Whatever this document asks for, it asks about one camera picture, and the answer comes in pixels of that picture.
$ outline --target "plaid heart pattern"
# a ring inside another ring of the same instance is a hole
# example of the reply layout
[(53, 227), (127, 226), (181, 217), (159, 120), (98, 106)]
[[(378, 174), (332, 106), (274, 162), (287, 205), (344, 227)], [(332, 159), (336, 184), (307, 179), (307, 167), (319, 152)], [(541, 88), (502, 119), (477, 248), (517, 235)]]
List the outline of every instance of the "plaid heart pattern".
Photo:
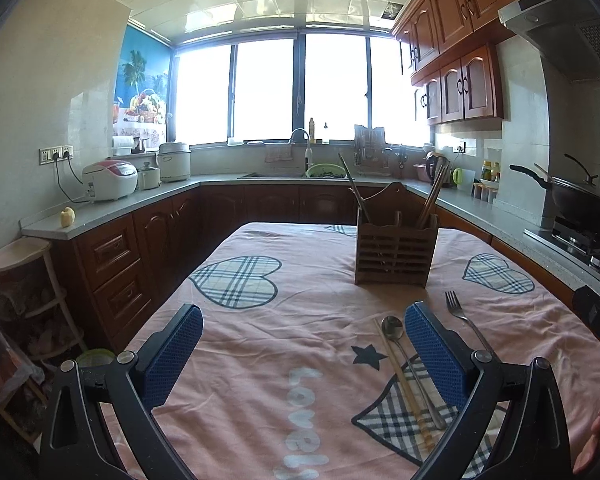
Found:
[[(420, 358), (416, 356), (411, 362), (440, 415), (442, 415), (448, 425), (451, 425), (458, 414), (458, 410), (442, 400)], [(420, 391), (406, 363), (402, 369), (407, 381), (413, 385), (413, 393), (418, 399), (418, 403), (424, 406), (424, 402), (420, 399)], [(489, 458), (493, 443), (498, 436), (505, 414), (506, 410), (500, 407), (495, 410), (487, 432), (462, 478), (473, 478), (482, 471)], [(423, 411), (422, 416), (434, 441), (438, 441), (444, 434), (444, 431), (436, 429), (429, 412)], [(421, 465), (428, 456), (416, 418), (404, 404), (400, 386), (395, 375), (389, 380), (378, 399), (368, 408), (365, 408), (359, 415), (353, 417), (351, 422), (383, 446), (416, 465)]]
[(511, 269), (501, 257), (489, 253), (477, 254), (471, 258), (466, 264), (462, 279), (505, 294), (525, 294), (536, 288), (526, 274)]
[(356, 237), (358, 228), (355, 225), (327, 225), (325, 227), (327, 231), (333, 231), (334, 233), (340, 233), (341, 235)]
[(278, 288), (267, 276), (282, 267), (269, 256), (238, 256), (198, 269), (189, 279), (209, 301), (242, 310), (272, 301)]

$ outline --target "countertop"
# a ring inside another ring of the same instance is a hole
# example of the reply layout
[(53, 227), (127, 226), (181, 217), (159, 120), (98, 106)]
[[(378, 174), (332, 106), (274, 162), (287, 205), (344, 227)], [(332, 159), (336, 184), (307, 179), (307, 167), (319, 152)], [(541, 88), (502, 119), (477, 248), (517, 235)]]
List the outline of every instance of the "countertop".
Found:
[[(135, 193), (112, 202), (87, 203), (75, 209), (74, 224), (67, 228), (60, 227), (58, 211), (49, 212), (46, 218), (29, 218), (21, 221), (21, 232), (26, 236), (36, 236), (53, 240), (71, 240), (78, 235), (96, 228), (122, 215), (138, 208), (158, 202), (164, 198), (176, 195), (188, 189), (199, 186), (244, 185), (257, 184), (296, 184), (296, 185), (329, 185), (349, 186), (349, 181), (344, 179), (329, 178), (242, 178), (243, 173), (194, 175), (181, 182), (163, 183), (156, 189), (136, 191)], [(357, 176), (359, 186), (384, 187), (395, 179), (382, 176)], [(429, 194), (430, 185), (419, 180), (401, 180), (406, 188), (420, 196)], [(591, 274), (574, 264), (561, 254), (545, 247), (540, 242), (524, 234), (524, 229), (535, 229), (531, 224), (499, 209), (487, 202), (474, 200), (470, 195), (459, 192), (457, 189), (442, 189), (437, 204), (455, 213), (461, 218), (484, 229), (504, 243), (517, 249), (528, 256), (535, 263), (544, 267), (565, 285), (575, 290), (583, 285), (589, 285), (596, 293), (600, 294), (600, 282)]]

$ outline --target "sink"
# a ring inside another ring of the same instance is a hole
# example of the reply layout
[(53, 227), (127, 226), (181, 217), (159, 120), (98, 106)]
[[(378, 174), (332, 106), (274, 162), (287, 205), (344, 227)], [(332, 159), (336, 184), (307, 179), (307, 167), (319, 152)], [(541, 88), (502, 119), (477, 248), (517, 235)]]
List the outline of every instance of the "sink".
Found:
[(248, 173), (238, 178), (305, 178), (304, 173)]

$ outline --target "pan handle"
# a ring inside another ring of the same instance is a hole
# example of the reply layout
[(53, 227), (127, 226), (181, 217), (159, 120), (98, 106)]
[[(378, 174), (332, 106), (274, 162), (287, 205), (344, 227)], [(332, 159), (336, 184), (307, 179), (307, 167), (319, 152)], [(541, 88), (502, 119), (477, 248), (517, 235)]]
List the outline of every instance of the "pan handle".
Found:
[(511, 166), (509, 166), (509, 169), (512, 171), (519, 171), (520, 173), (524, 173), (525, 175), (530, 176), (533, 180), (535, 180), (538, 184), (540, 184), (540, 186), (543, 189), (546, 189), (546, 190), (551, 189), (550, 182), (546, 182), (545, 180), (540, 178), (535, 171), (530, 170), (529, 168), (525, 168), (524, 166), (516, 166), (516, 165), (512, 164)]
[(577, 158), (575, 158), (573, 155), (569, 155), (569, 153), (565, 153), (564, 154), (565, 157), (570, 158), (573, 162), (575, 162), (578, 166), (580, 166), (584, 172), (587, 174), (587, 184), (591, 184), (592, 186), (595, 186), (595, 184), (593, 183), (593, 179), (594, 178), (598, 178), (597, 175), (591, 175), (589, 173), (589, 171), (587, 171), (587, 168), (584, 167), (584, 164), (582, 164)]

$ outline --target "wooden utensil holder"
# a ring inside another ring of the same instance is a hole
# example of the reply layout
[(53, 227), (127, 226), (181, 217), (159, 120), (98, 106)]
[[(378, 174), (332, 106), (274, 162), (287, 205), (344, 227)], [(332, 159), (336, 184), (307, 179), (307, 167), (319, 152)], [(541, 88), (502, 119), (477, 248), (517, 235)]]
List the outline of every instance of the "wooden utensil holder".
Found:
[[(416, 229), (422, 205), (400, 182), (365, 199), (365, 205), (375, 224), (363, 221), (358, 210), (355, 283), (426, 286), (438, 238), (438, 216), (431, 214), (426, 227)], [(392, 225), (397, 211), (403, 225)]]

